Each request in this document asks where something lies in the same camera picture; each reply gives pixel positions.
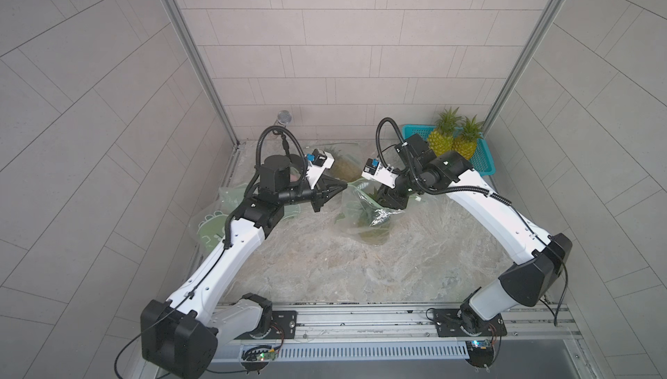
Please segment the yellow pineapple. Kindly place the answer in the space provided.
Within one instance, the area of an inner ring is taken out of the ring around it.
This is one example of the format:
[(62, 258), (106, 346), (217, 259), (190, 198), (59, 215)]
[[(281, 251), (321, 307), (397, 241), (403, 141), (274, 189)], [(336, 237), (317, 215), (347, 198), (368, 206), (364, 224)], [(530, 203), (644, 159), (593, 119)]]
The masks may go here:
[(427, 144), (436, 157), (453, 149), (453, 134), (460, 119), (459, 108), (450, 107), (439, 114), (434, 130), (427, 137)]

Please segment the orange pineapple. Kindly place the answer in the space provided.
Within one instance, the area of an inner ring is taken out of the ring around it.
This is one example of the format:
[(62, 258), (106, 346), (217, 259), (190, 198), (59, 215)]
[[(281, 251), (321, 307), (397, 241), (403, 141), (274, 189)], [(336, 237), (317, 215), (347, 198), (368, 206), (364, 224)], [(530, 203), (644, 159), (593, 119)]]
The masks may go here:
[(476, 116), (465, 118), (459, 135), (453, 141), (453, 149), (463, 158), (471, 159), (476, 152), (483, 125), (484, 122), (477, 120)]

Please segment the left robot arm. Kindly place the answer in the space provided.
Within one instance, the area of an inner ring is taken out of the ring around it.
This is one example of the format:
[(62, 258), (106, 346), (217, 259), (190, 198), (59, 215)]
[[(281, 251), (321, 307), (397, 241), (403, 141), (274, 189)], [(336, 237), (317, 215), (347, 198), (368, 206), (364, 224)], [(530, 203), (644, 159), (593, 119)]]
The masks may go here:
[(314, 150), (274, 155), (258, 165), (241, 203), (222, 226), (222, 241), (164, 302), (152, 300), (140, 317), (144, 360), (179, 378), (199, 378), (219, 344), (272, 330), (271, 302), (253, 293), (225, 311), (215, 308), (246, 260), (283, 219), (286, 205), (311, 203), (319, 212), (347, 182), (326, 175), (335, 159)]

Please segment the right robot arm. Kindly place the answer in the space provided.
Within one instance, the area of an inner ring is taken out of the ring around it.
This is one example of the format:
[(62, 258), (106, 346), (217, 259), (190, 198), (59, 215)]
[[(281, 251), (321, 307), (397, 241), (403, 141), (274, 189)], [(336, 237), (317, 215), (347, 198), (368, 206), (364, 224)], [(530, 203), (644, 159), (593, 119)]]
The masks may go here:
[(468, 159), (456, 151), (438, 156), (419, 135), (401, 139), (395, 151), (404, 169), (390, 167), (383, 156), (370, 158), (363, 168), (363, 178), (381, 185), (379, 204), (404, 210), (415, 194), (446, 195), (473, 215), (512, 259), (512, 266), (473, 292), (452, 319), (467, 335), (481, 335), (495, 316), (516, 305), (535, 306), (559, 278), (569, 277), (571, 239), (551, 235), (526, 219)]

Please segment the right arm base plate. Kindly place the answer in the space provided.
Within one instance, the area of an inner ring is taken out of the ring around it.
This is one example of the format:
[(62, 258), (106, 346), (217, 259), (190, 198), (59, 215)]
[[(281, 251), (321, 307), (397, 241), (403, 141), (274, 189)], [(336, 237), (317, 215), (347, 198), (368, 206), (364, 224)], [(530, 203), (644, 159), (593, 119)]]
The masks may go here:
[(507, 327), (500, 314), (485, 321), (474, 311), (430, 308), (427, 319), (434, 323), (439, 337), (505, 337)]

